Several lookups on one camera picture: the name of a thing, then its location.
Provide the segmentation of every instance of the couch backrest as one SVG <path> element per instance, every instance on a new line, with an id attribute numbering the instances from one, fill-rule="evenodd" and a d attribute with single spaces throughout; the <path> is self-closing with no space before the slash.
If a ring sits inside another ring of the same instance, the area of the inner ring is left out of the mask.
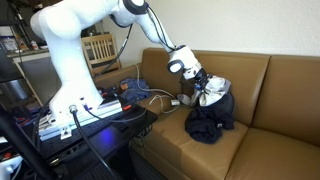
<path id="1" fill-rule="evenodd" d="M 253 127 L 320 145 L 320 58 L 272 56 Z"/>
<path id="2" fill-rule="evenodd" d="M 140 74 L 150 88 L 162 89 L 177 96 L 181 92 L 181 73 L 171 74 L 167 70 L 168 61 L 169 55 L 164 49 L 147 48 L 143 51 Z"/>
<path id="3" fill-rule="evenodd" d="M 235 119 L 251 125 L 270 56 L 212 51 L 194 51 L 194 54 L 207 73 L 224 77 L 231 82 L 231 92 L 235 98 Z"/>

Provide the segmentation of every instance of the chair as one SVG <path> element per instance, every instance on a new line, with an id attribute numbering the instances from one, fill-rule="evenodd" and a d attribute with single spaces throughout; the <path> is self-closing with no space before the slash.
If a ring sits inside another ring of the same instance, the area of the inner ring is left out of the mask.
<path id="1" fill-rule="evenodd" d="M 81 38 L 81 41 L 83 53 L 92 77 L 109 66 L 111 61 L 117 56 L 112 34 L 84 37 Z M 121 69 L 121 64 L 116 60 L 106 73 L 118 69 Z"/>

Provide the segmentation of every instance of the leather couch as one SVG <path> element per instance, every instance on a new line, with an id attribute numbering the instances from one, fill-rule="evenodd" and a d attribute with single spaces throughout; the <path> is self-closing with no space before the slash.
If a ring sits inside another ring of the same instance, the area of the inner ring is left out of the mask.
<path id="1" fill-rule="evenodd" d="M 165 177 L 177 179 L 320 179 L 320 57 L 193 51 L 207 73 L 231 81 L 235 99 L 233 130 L 214 144 L 193 140 L 184 130 L 192 108 L 180 105 L 162 113 L 160 100 L 140 102 L 158 114 L 144 147 L 131 143 Z M 96 80 L 119 86 L 127 77 L 174 96 L 192 95 L 181 74 L 167 71 L 169 56 L 158 48 L 143 52 L 142 62 Z M 163 110 L 173 107 L 164 98 Z"/>

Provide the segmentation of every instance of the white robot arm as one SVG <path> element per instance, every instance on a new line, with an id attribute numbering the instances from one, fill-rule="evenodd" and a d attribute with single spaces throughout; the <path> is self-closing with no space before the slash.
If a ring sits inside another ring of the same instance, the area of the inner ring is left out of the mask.
<path id="1" fill-rule="evenodd" d="M 82 106 L 94 110 L 103 101 L 86 65 L 80 34 L 107 16 L 120 27 L 138 23 L 151 42 L 161 44 L 169 53 L 170 72 L 184 70 L 185 79 L 206 79 L 206 73 L 192 51 L 187 46 L 173 45 L 144 0 L 64 0 L 31 18 L 33 31 L 48 44 L 52 63 L 62 82 L 50 102 L 57 124 L 73 120 L 70 106 L 77 106 L 81 113 L 85 111 Z"/>

